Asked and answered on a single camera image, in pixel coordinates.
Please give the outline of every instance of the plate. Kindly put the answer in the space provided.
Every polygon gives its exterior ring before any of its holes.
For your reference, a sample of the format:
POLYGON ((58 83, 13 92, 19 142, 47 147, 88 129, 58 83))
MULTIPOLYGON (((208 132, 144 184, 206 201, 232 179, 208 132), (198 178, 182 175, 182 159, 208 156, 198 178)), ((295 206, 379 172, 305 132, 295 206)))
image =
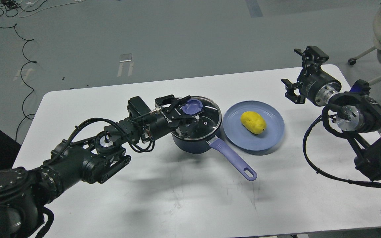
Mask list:
POLYGON ((281 141, 284 135, 284 121, 280 113, 269 104, 261 101, 241 101, 224 114, 223 130, 236 146, 251 151, 262 151, 281 141), (243 126, 240 116, 246 111, 254 111, 264 118, 267 127, 263 133, 253 134, 243 126))

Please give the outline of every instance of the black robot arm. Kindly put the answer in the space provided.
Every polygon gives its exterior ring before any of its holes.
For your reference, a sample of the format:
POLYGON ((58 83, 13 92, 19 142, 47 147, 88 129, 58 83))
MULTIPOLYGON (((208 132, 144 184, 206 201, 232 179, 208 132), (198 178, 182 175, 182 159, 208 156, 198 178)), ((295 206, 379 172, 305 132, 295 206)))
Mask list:
POLYGON ((304 51, 295 49, 302 56, 302 70, 296 83, 287 79, 281 81, 286 86, 285 96, 296 104, 305 103, 308 98, 316 106, 324 106, 321 116, 308 128, 303 140, 304 157, 308 164, 319 174, 328 178, 367 187, 381 188, 381 137, 372 145, 366 142, 361 133, 380 131, 381 106, 369 96, 369 84, 358 80, 349 92, 340 93, 341 84, 321 69, 328 56, 315 46, 308 46, 304 51), (341 132, 330 126, 330 119, 341 132), (306 141, 315 124, 321 122, 324 128, 336 137, 348 140, 355 154, 355 168, 372 182, 353 181, 330 175, 316 167, 306 153, 306 141))
POLYGON ((45 204, 79 181, 104 183, 115 175, 131 160, 123 144, 128 143, 136 152, 150 152, 155 140, 179 126, 191 127, 197 115, 180 113, 189 99, 190 96, 180 99, 174 95, 157 98, 156 108, 150 110, 140 97, 131 98, 127 106, 129 117, 119 122, 102 118, 84 121, 51 151, 51 158, 40 167, 0 171, 0 237, 29 237, 44 223, 43 215, 47 214, 48 221, 38 237, 45 235, 53 219, 45 204), (79 131, 101 121, 109 124, 104 131, 73 142, 79 131), (139 141, 148 146, 141 148, 137 145, 139 141))

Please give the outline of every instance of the white table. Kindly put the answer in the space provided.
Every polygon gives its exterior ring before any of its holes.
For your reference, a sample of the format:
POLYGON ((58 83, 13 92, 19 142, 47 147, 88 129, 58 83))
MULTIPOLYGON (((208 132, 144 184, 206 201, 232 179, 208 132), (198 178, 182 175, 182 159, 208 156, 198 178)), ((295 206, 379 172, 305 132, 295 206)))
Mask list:
MULTIPOLYGON (((349 89, 336 66, 322 68, 349 89)), ((271 154, 251 155, 231 145, 258 173, 254 182, 217 151, 189 154, 177 148, 171 136, 157 140, 151 153, 137 154, 127 146, 131 163, 105 184, 79 182, 47 205, 55 214, 47 237, 245 237, 381 226, 381 189, 325 178, 306 163, 302 138, 321 107, 308 101, 293 104, 285 98, 280 81, 295 82, 300 71, 277 69, 46 94, 15 166, 40 166, 85 119, 127 117, 127 101, 138 95, 149 107, 155 98, 169 94, 204 96, 216 101, 223 114, 240 101, 263 101, 281 113, 286 125, 282 143, 271 154)), ((76 139, 94 136, 105 125, 91 125, 76 139)), ((366 180, 354 169, 355 153, 349 144, 320 125, 309 137, 308 153, 327 172, 366 180)))

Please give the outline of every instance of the purple lid knob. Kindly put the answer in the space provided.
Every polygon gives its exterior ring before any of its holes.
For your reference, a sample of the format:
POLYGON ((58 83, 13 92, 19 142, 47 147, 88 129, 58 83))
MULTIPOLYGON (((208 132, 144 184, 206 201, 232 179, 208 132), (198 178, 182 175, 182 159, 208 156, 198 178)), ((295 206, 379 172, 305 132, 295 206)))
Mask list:
POLYGON ((184 113, 194 115, 202 110, 202 102, 198 99, 189 99, 182 107, 184 113))

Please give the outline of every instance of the purple handle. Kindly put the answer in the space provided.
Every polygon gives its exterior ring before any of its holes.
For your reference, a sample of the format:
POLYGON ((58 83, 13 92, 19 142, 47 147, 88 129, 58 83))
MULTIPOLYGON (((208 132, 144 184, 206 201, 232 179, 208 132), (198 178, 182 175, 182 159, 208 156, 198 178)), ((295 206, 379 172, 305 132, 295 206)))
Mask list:
POLYGON ((224 141, 220 138, 217 138, 212 143, 209 143, 210 147, 218 150, 220 153, 224 155, 224 157, 227 158, 227 160, 230 161, 230 163, 233 164, 233 166, 249 181, 254 181, 257 178, 257 172, 254 171, 254 169, 251 168, 243 159, 236 154, 236 152, 230 148, 224 141))

